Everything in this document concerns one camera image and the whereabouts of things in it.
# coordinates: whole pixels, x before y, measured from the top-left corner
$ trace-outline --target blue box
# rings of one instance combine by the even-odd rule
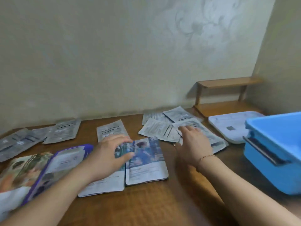
[[[246,158],[280,191],[301,194],[301,112],[246,120]]]

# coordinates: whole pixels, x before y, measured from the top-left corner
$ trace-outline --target container handle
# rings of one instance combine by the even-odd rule
[[[291,163],[289,160],[283,160],[279,158],[273,152],[270,152],[264,145],[258,142],[255,138],[247,138],[243,137],[243,139],[250,144],[253,148],[255,148],[262,156],[264,156],[267,160],[269,160],[274,166],[283,166],[287,163]]]

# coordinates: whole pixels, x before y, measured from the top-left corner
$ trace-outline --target gold bracelet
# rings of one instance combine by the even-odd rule
[[[200,171],[199,171],[199,169],[198,169],[198,167],[199,167],[199,164],[200,164],[200,162],[202,161],[202,159],[204,159],[204,158],[206,158],[206,157],[208,157],[208,156],[203,156],[202,158],[200,158],[199,160],[198,160],[198,164],[197,164],[197,172],[199,172],[200,173]]]

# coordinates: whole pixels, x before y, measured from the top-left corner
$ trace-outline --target wall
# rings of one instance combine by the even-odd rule
[[[0,0],[1,126],[192,106],[251,76],[274,1]]]
[[[270,114],[301,111],[301,0],[276,0],[248,99]]]

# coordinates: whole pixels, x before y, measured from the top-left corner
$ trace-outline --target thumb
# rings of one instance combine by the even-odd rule
[[[181,151],[181,149],[182,149],[181,144],[175,143],[175,149],[176,149],[177,153],[179,153]]]
[[[129,152],[129,153],[126,153],[123,156],[115,159],[116,166],[121,167],[123,164],[125,164],[127,161],[129,161],[131,158],[133,158],[134,155],[135,155],[134,152]]]

